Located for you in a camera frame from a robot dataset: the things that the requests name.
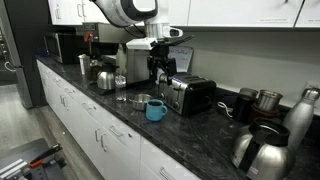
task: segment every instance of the stainless steel kettle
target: stainless steel kettle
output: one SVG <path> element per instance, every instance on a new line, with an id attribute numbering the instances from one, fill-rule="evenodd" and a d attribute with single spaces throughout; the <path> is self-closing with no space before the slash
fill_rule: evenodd
<path id="1" fill-rule="evenodd" d="M 282 180 L 295 163 L 295 153 L 288 146 L 290 132 L 269 119 L 257 118 L 239 129 L 231 160 L 253 180 Z"/>
<path id="2" fill-rule="evenodd" d="M 111 63 L 105 63 L 102 65 L 97 75 L 97 85 L 99 89 L 103 89 L 103 90 L 114 89 L 116 68 L 117 66 Z"/>

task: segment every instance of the microwave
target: microwave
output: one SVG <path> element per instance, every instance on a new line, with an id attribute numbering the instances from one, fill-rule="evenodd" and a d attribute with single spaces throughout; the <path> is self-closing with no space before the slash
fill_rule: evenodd
<path id="1" fill-rule="evenodd" d="M 65 33 L 46 33 L 44 41 L 48 55 L 62 64 L 79 63 L 78 56 L 88 53 L 83 36 Z"/>

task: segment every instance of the blue mug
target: blue mug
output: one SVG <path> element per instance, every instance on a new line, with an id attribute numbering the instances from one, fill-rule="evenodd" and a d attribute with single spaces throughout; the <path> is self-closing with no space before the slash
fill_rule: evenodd
<path id="1" fill-rule="evenodd" d="M 157 99 L 151 99 L 147 103 L 147 119 L 150 121 L 159 121 L 162 116 L 166 115 L 168 112 L 167 107 L 162 101 Z"/>

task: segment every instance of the stainless steel toaster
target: stainless steel toaster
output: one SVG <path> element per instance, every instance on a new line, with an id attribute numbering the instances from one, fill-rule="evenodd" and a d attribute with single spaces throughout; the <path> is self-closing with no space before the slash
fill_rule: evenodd
<path id="1" fill-rule="evenodd" d="M 159 98 L 182 116 L 209 109 L 213 104 L 216 83 L 190 73 L 178 73 L 168 85 L 166 75 L 159 77 Z"/>

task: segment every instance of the black granite countertop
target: black granite countertop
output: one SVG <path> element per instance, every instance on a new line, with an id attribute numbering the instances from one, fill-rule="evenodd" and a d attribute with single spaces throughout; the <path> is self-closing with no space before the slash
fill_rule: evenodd
<path id="1" fill-rule="evenodd" d="M 231 160 L 232 138 L 243 124 L 233 121 L 214 106 L 189 118 L 174 111 L 160 122 L 150 122 L 145 113 L 132 108 L 130 101 L 118 102 L 115 94 L 98 95 L 81 75 L 80 65 L 61 65 L 50 58 L 37 57 L 51 70 L 78 88 L 96 103 L 154 143 L 173 159 L 203 180 L 246 179 Z M 127 89 L 127 97 L 138 93 L 156 94 L 152 83 Z M 294 169 L 287 179 L 317 179 L 320 173 L 320 148 L 303 145 L 297 153 Z"/>

